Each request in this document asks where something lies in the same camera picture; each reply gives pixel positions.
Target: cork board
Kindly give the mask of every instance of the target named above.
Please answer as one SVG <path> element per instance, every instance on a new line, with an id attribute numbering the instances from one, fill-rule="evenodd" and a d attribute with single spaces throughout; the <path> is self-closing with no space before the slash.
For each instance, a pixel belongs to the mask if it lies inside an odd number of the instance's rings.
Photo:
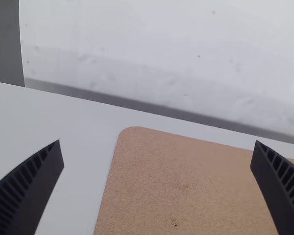
<path id="1" fill-rule="evenodd" d="M 277 235 L 251 157 L 245 149 L 125 129 L 95 235 Z"/>

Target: small mark on cork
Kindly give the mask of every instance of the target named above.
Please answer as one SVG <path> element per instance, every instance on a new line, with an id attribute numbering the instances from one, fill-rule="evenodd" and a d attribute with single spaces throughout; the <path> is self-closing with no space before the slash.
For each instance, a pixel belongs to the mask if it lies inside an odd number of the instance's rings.
<path id="1" fill-rule="evenodd" d="M 172 225 L 173 225 L 176 229 L 178 229 L 178 221 L 177 221 L 177 219 L 173 219 L 173 220 L 172 220 Z"/>

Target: white backdrop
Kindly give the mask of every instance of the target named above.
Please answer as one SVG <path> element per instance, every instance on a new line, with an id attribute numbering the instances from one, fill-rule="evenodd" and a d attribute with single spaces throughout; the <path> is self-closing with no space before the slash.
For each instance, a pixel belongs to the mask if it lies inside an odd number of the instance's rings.
<path id="1" fill-rule="evenodd" d="M 24 76 L 294 135 L 294 0 L 20 0 Z"/>

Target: dust spot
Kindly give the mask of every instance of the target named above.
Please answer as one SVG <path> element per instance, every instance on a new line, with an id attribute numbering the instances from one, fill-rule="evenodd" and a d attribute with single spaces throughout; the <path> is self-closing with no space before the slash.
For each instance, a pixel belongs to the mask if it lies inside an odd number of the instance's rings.
<path id="1" fill-rule="evenodd" d="M 96 86 L 97 86 L 97 83 L 96 83 L 96 82 L 91 82 L 91 83 L 89 84 L 89 88 L 90 88 L 90 89 L 94 89 Z"/>
<path id="2" fill-rule="evenodd" d="M 235 72 L 241 72 L 242 71 L 242 65 L 241 64 L 235 64 Z"/>
<path id="3" fill-rule="evenodd" d="M 168 85 L 169 86 L 173 86 L 175 84 L 175 79 L 170 79 L 169 81 L 168 81 Z"/>
<path id="4" fill-rule="evenodd" d="M 173 225 L 176 229 L 178 229 L 178 220 L 177 220 L 177 219 L 173 219 L 173 220 L 171 221 L 171 223 L 172 223 L 172 225 Z"/>
<path id="5" fill-rule="evenodd" d="M 78 57 L 78 61 L 79 62 L 84 62 L 87 59 L 88 59 L 88 55 L 87 54 L 83 54 L 83 55 L 81 55 L 81 56 Z"/>
<path id="6" fill-rule="evenodd" d="M 112 82 L 115 82 L 116 81 L 116 78 L 112 75 L 112 74 L 109 74 L 108 75 L 108 79 Z"/>
<path id="7" fill-rule="evenodd" d="M 37 53 L 40 51 L 40 48 L 39 48 L 39 46 L 37 46 L 37 45 L 35 45 L 34 49 L 35 49 L 35 51 L 36 51 Z"/>
<path id="8" fill-rule="evenodd" d="M 286 117 L 286 119 L 289 125 L 294 126 L 294 117 Z"/>

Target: white table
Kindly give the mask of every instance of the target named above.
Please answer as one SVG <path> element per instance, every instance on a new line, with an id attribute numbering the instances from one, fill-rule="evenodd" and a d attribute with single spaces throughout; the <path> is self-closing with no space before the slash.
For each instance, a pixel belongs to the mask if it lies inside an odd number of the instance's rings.
<path id="1" fill-rule="evenodd" d="M 130 126 L 253 149 L 258 139 L 294 158 L 294 145 L 0 83 L 0 179 L 61 138 L 65 168 L 36 235 L 92 235 L 119 133 Z"/>

